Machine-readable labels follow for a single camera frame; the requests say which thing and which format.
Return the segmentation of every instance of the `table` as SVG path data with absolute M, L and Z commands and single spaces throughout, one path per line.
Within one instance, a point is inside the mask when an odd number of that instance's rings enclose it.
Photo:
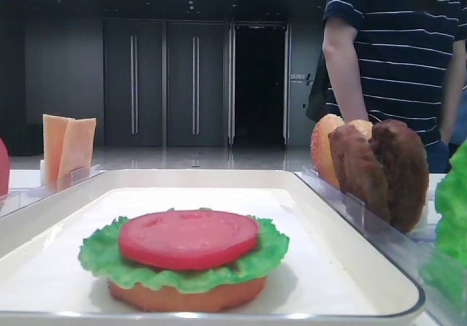
M 446 174 L 430 174 L 430 184 L 428 193 L 433 194 L 437 184 L 445 177 Z M 10 192 L 30 190 L 41 185 L 41 174 L 39 170 L 15 170 L 10 171 L 9 188 Z M 428 203 L 428 224 L 436 224 L 440 219 L 439 214 L 434 209 L 433 201 Z M 412 324 L 412 326 L 439 326 L 427 313 L 420 315 Z

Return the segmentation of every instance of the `tomato slice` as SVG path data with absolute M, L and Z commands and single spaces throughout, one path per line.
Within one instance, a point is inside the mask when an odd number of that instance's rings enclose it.
M 259 225 L 238 214 L 164 211 L 127 221 L 120 229 L 122 256 L 170 270 L 204 270 L 238 259 L 256 246 Z

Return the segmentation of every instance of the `gray wall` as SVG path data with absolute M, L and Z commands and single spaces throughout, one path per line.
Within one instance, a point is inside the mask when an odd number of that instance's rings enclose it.
M 310 23 L 290 24 L 290 75 L 314 73 L 320 58 L 323 43 L 323 26 L 320 20 Z M 306 116 L 311 84 L 305 82 L 290 83 L 290 119 L 289 119 L 289 146 L 308 147 L 314 123 Z
M 104 144 L 102 21 L 36 19 L 26 23 L 26 117 L 97 118 L 95 145 Z
M 23 20 L 0 14 L 0 123 L 23 124 L 26 114 Z

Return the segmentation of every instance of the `shiny floor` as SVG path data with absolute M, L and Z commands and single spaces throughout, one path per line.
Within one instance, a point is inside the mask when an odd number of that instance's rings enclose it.
M 13 157 L 12 169 L 39 169 L 42 156 Z M 309 149 L 235 149 L 197 147 L 97 148 L 93 165 L 104 170 L 147 168 L 284 169 L 300 171 L 310 166 Z

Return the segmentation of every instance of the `gray door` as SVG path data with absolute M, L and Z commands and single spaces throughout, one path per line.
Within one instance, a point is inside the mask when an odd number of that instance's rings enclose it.
M 109 146 L 162 145 L 162 25 L 105 24 L 105 139 Z
M 223 128 L 223 25 L 167 26 L 168 146 L 219 147 Z

